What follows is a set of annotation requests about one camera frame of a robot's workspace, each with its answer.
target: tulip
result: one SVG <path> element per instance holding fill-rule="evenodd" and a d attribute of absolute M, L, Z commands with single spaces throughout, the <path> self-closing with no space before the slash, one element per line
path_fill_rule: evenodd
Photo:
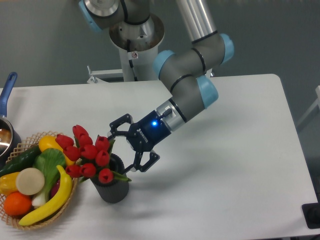
<path fill-rule="evenodd" d="M 80 167 L 80 173 L 85 178 L 92 178 L 96 174 L 96 167 L 93 163 L 85 163 Z"/>
<path fill-rule="evenodd" d="M 75 144 L 74 140 L 65 135 L 58 134 L 55 138 L 55 141 L 62 149 L 65 149 L 68 146 L 73 146 Z"/>
<path fill-rule="evenodd" d="M 95 147 L 98 149 L 98 151 L 108 151 L 110 147 L 110 142 L 108 138 L 106 138 L 105 136 L 98 136 L 95 141 Z"/>
<path fill-rule="evenodd" d="M 77 161 L 81 157 L 80 151 L 76 146 L 67 146 L 63 150 L 63 153 L 73 162 Z"/>
<path fill-rule="evenodd" d="M 85 135 L 83 133 L 80 134 L 78 138 L 78 143 L 80 147 L 83 147 L 84 145 L 92 145 L 93 141 L 89 135 Z"/>
<path fill-rule="evenodd" d="M 73 132 L 74 137 L 76 139 L 79 139 L 81 134 L 89 136 L 89 133 L 80 125 L 73 126 L 72 127 L 72 132 Z"/>
<path fill-rule="evenodd" d="M 65 172 L 72 178 L 80 178 L 80 166 L 79 165 L 71 165 L 65 168 Z"/>
<path fill-rule="evenodd" d="M 106 166 L 109 163 L 109 161 L 110 161 L 110 155 L 105 150 L 100 150 L 95 157 L 95 163 L 100 167 Z"/>
<path fill-rule="evenodd" d="M 79 150 L 80 150 L 81 156 L 89 160 L 95 159 L 95 157 L 98 154 L 97 148 L 89 144 L 80 147 Z"/>
<path fill-rule="evenodd" d="M 100 183 L 108 184 L 114 179 L 114 174 L 109 168 L 104 168 L 99 172 L 98 179 Z"/>

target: cooking pot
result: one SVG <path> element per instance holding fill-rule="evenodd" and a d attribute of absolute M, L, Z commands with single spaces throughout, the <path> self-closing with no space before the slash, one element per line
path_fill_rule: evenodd
<path fill-rule="evenodd" d="M 9 74 L 0 95 L 0 169 L 6 164 L 10 153 L 13 152 L 18 143 L 21 143 L 20 136 L 6 119 L 8 99 L 17 77 L 18 74 L 16 72 L 11 72 Z"/>

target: fruit basket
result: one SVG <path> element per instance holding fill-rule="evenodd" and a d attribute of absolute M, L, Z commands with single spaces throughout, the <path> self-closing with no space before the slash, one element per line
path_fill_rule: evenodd
<path fill-rule="evenodd" d="M 58 134 L 58 132 L 49 131 L 49 132 L 37 133 L 37 134 L 32 135 L 31 137 L 27 137 L 26 140 L 23 140 L 22 143 L 19 143 L 18 146 L 13 150 L 13 152 L 10 154 L 10 156 L 7 160 L 7 163 L 8 163 L 8 161 L 11 161 L 14 157 L 23 153 L 25 150 L 32 148 L 33 146 L 36 146 L 42 137 L 47 136 L 47 135 L 56 137 L 57 134 Z M 78 184 L 78 178 L 73 178 L 72 179 L 72 190 L 71 190 L 70 196 L 67 199 L 67 201 L 65 202 L 65 204 L 60 209 L 58 209 L 50 217 L 47 217 L 44 220 L 39 221 L 39 222 L 37 222 L 33 225 L 29 225 L 29 226 L 19 225 L 19 221 L 21 219 L 20 217 L 12 217 L 12 216 L 6 214 L 6 212 L 4 210 L 4 202 L 5 202 L 6 196 L 3 194 L 0 194 L 0 218 L 7 225 L 12 226 L 13 228 L 16 228 L 19 230 L 28 231 L 28 230 L 36 230 L 36 229 L 46 227 L 49 224 L 53 223 L 55 220 L 57 220 L 62 215 L 62 213 L 65 211 L 65 209 L 68 207 L 68 205 L 69 205 L 69 203 L 75 193 L 75 189 L 77 187 L 77 184 Z"/>

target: yellow pepper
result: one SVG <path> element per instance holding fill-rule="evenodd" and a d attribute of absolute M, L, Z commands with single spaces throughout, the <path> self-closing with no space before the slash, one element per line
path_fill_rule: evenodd
<path fill-rule="evenodd" d="M 60 147 L 60 145 L 56 142 L 56 137 L 55 136 L 51 136 L 51 135 L 43 136 L 39 140 L 39 148 L 40 148 L 41 152 L 43 152 L 46 149 L 58 149 L 61 152 L 64 152 L 62 147 Z M 63 154 L 63 155 L 65 157 L 65 164 L 67 166 L 71 166 L 71 165 L 75 164 L 75 162 L 71 161 L 65 154 Z"/>
<path fill-rule="evenodd" d="M 13 172 L 0 177 L 0 194 L 9 195 L 17 192 L 16 178 L 19 172 Z"/>

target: blue pot handle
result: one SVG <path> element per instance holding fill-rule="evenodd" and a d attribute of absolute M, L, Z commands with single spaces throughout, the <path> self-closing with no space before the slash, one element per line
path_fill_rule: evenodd
<path fill-rule="evenodd" d="M 5 82 L 3 90 L 0 95 L 0 116 L 7 116 L 7 103 L 12 91 L 12 88 L 15 85 L 18 74 L 16 72 L 11 72 L 8 76 L 8 79 Z"/>

